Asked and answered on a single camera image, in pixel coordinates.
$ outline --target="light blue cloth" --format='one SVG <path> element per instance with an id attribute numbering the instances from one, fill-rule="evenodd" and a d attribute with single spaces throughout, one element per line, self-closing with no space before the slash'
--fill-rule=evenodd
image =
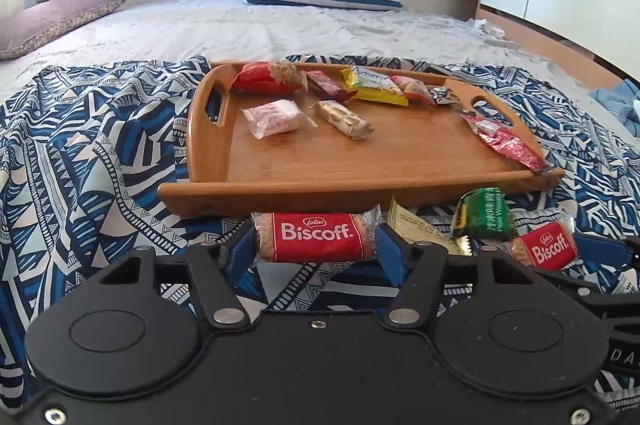
<path id="1" fill-rule="evenodd" d="M 612 90 L 598 88 L 589 93 L 597 103 L 615 116 L 634 136 L 640 137 L 640 117 L 634 109 L 634 100 L 640 100 L 640 89 L 629 79 Z"/>

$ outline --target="blue patterned blanket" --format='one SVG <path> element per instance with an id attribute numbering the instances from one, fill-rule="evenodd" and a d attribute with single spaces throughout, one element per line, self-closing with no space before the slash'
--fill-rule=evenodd
<path id="1" fill-rule="evenodd" d="M 398 58 L 300 56 L 335 62 L 424 70 Z M 638 234 L 640 156 L 562 93 L 517 68 L 447 65 L 492 92 L 532 129 L 548 160 L 566 171 L 552 192 L 511 196 L 521 231 L 573 212 L 577 227 L 600 235 Z M 156 196 L 161 182 L 187 179 L 186 116 L 194 89 L 209 71 L 204 57 L 182 63 L 121 62 L 44 68 L 0 107 L 0 400 L 19 407 L 37 391 L 24 356 L 24 334 L 39 313 L 136 245 L 176 253 L 201 240 L 223 241 L 241 221 L 180 219 Z M 216 101 L 209 106 L 215 113 Z M 498 116 L 488 106 L 478 106 Z M 423 208 L 447 228 L 453 207 Z M 604 291 L 618 269 L 607 258 L 577 261 L 567 274 Z M 262 309 L 381 309 L 398 291 L 373 261 L 364 264 L 258 264 L 237 288 L 252 315 Z M 189 306 L 185 285 L 162 296 Z M 450 287 L 440 310 L 472 294 Z M 636 403 L 640 383 L 602 373 L 596 389 L 616 406 Z"/>

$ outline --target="bed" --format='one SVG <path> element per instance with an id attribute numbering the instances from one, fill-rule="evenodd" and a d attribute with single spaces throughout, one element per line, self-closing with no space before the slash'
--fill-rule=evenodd
<path id="1" fill-rule="evenodd" d="M 583 231 L 638 234 L 638 142 L 557 66 L 511 46 L 472 23 L 409 11 L 176 0 L 132 6 L 0 63 L 2 403 L 18 407 L 37 389 L 22 347 L 29 322 L 87 276 L 133 246 L 179 253 L 241 225 L 179 219 L 156 196 L 160 182 L 188 179 L 186 116 L 210 62 L 436 63 L 507 101 L 567 171 L 553 192 L 508 199 L 519 231 L 566 211 Z M 419 213 L 446 229 L 453 207 Z M 577 261 L 565 273 L 603 291 L 635 289 L 622 265 L 602 263 Z M 186 286 L 160 290 L 189 307 Z M 258 264 L 237 290 L 253 318 L 263 309 L 379 309 L 396 293 L 375 263 Z M 450 287 L 440 311 L 471 295 Z M 617 407 L 640 400 L 632 378 L 603 372 L 596 389 Z"/>

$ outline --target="green candy wrapper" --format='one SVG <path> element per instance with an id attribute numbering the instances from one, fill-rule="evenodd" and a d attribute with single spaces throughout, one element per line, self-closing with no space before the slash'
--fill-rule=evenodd
<path id="1" fill-rule="evenodd" d="M 466 193 L 451 224 L 453 237 L 492 237 L 508 241 L 518 236 L 502 191 L 495 187 Z"/>

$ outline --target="metal screw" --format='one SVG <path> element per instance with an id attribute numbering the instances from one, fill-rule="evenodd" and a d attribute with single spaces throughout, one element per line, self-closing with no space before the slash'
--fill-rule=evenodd
<path id="1" fill-rule="evenodd" d="M 44 418 L 51 423 L 51 425 L 62 425 L 66 422 L 66 414 L 55 407 L 47 409 L 44 413 Z"/>
<path id="2" fill-rule="evenodd" d="M 591 413 L 587 409 L 578 409 L 571 414 L 571 425 L 587 425 L 591 419 Z"/>
<path id="3" fill-rule="evenodd" d="M 244 312 L 236 308 L 223 308 L 213 313 L 213 320 L 218 324 L 238 324 L 244 319 Z"/>
<path id="4" fill-rule="evenodd" d="M 325 329 L 328 326 L 328 324 L 323 320 L 312 320 L 310 323 L 310 326 L 313 329 Z"/>
<path id="5" fill-rule="evenodd" d="M 398 308 L 389 312 L 389 320 L 394 324 L 414 324 L 420 320 L 420 313 L 409 308 Z"/>

